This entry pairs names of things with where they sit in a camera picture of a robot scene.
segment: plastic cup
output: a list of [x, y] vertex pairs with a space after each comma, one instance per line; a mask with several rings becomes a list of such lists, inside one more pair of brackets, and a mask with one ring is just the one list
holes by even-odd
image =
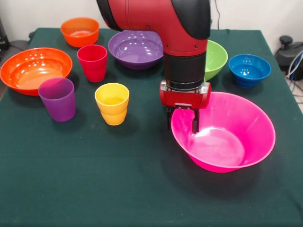
[[108, 83], [95, 92], [95, 100], [105, 122], [120, 125], [124, 122], [129, 101], [129, 90], [122, 84]]
[[74, 84], [66, 78], [53, 78], [42, 83], [39, 96], [56, 122], [66, 122], [76, 114]]
[[77, 52], [79, 62], [88, 81], [101, 82], [106, 73], [107, 50], [100, 45], [87, 45]]

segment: orange bowl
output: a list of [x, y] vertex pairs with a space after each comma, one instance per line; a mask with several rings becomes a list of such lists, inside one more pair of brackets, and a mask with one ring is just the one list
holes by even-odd
[[28, 96], [39, 96], [38, 88], [54, 77], [67, 78], [70, 56], [54, 48], [34, 48], [9, 58], [0, 69], [0, 78], [9, 88]]
[[61, 25], [66, 42], [73, 47], [94, 44], [99, 37], [99, 22], [88, 17], [76, 17]]

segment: purple cup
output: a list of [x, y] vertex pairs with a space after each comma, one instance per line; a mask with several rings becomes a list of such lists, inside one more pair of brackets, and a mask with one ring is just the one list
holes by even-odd
[[54, 121], [66, 122], [76, 114], [74, 84], [69, 79], [49, 79], [40, 85], [38, 93]]
[[159, 35], [152, 31], [125, 30], [114, 35], [108, 42], [111, 55], [132, 70], [146, 70], [163, 57]]

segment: bowl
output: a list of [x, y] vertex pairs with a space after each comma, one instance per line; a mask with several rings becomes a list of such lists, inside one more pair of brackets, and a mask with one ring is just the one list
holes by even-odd
[[206, 50], [205, 79], [210, 80], [216, 76], [227, 63], [228, 54], [218, 43], [208, 40]]
[[176, 109], [171, 119], [178, 144], [201, 168], [227, 173], [253, 166], [272, 151], [275, 128], [253, 102], [225, 92], [212, 92], [206, 109], [200, 109], [200, 130], [192, 133], [192, 110]]
[[9, 88], [28, 96], [38, 96], [39, 86], [55, 77], [67, 78], [70, 56], [54, 48], [34, 48], [10, 57], [0, 69], [0, 78]]
[[229, 61], [229, 69], [236, 84], [244, 88], [255, 86], [271, 73], [270, 64], [252, 54], [233, 56]]
[[108, 50], [125, 67], [146, 70], [156, 65], [163, 57], [159, 35], [151, 31], [123, 31], [108, 42]]
[[66, 42], [73, 47], [94, 44], [99, 37], [99, 22], [88, 17], [76, 17], [61, 25]]

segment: green tablecloth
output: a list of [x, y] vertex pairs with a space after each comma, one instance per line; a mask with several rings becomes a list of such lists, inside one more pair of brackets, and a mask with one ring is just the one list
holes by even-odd
[[[107, 47], [115, 31], [101, 29]], [[77, 114], [53, 122], [38, 97], [8, 89], [0, 102], [0, 224], [8, 226], [289, 226], [303, 225], [303, 116], [260, 31], [212, 31], [232, 57], [257, 54], [272, 73], [237, 87], [228, 65], [214, 91], [259, 105], [276, 129], [276, 146], [259, 165], [228, 174], [197, 167], [167, 130], [159, 100], [163, 64], [122, 67], [109, 55], [106, 79], [88, 83], [59, 29], [40, 28], [30, 47], [54, 47], [73, 60]], [[95, 104], [98, 86], [130, 90], [124, 124], [107, 126]]]

